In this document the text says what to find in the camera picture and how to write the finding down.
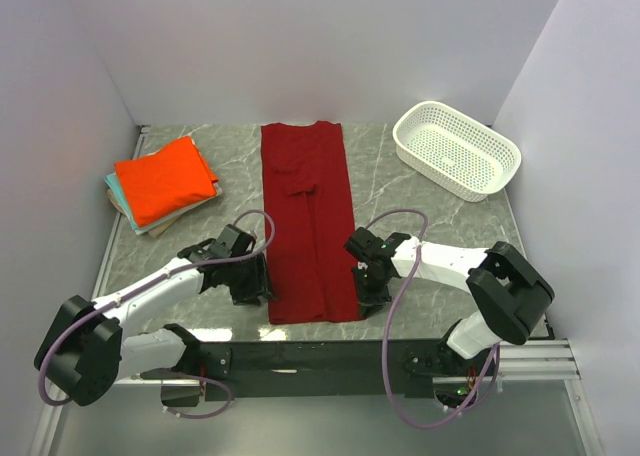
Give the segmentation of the dark red t shirt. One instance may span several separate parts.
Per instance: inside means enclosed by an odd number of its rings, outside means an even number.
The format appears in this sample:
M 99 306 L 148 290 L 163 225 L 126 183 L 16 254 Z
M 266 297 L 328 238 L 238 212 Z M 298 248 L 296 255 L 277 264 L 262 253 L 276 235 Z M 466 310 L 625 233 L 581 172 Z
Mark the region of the dark red t shirt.
M 274 325 L 360 320 L 352 276 L 355 259 L 344 245 L 355 230 L 342 128 L 318 121 L 261 129 L 268 274 Z

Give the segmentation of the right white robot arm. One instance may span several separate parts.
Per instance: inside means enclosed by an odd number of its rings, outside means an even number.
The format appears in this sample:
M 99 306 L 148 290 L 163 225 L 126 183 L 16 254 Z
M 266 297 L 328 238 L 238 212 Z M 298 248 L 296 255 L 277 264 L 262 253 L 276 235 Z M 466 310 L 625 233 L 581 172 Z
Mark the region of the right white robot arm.
M 391 301 L 393 278 L 414 276 L 472 296 L 477 310 L 455 322 L 434 349 L 418 358 L 428 375 L 459 376 L 497 343 L 524 344 L 555 298 L 540 273 L 504 241 L 488 249 L 461 248 L 398 232 L 382 239 L 360 227 L 345 249 L 358 262 L 352 273 L 364 316 Z

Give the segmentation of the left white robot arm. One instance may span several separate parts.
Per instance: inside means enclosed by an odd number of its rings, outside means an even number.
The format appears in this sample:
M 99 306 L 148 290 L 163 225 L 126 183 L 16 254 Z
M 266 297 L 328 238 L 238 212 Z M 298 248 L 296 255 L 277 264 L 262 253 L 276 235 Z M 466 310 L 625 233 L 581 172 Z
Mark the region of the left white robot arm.
M 233 224 L 178 252 L 164 266 L 106 296 L 67 299 L 58 309 L 34 358 L 41 399 L 57 405 L 49 384 L 67 402 L 87 406 L 122 379 L 163 370 L 178 378 L 205 375 L 202 343 L 171 323 L 151 333 L 144 322 L 164 308 L 211 288 L 225 286 L 233 300 L 257 304 L 273 290 L 266 249 Z

